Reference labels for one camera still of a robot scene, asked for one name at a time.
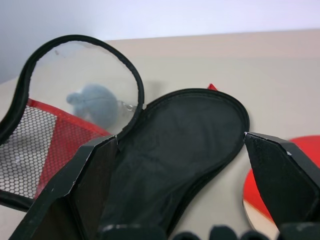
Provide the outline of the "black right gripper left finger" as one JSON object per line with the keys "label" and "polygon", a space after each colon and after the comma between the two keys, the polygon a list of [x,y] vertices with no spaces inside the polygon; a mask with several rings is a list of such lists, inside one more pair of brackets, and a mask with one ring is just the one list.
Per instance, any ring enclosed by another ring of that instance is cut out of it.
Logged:
{"label": "black right gripper left finger", "polygon": [[109,194],[116,136],[82,145],[14,231],[16,240],[94,240]]}

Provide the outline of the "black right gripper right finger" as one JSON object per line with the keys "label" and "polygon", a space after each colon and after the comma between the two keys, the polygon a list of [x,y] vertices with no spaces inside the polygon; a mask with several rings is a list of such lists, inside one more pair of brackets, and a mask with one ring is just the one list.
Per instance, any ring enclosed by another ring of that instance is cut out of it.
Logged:
{"label": "black right gripper right finger", "polygon": [[320,221],[320,169],[293,142],[247,132],[244,143],[260,197],[276,226]]}

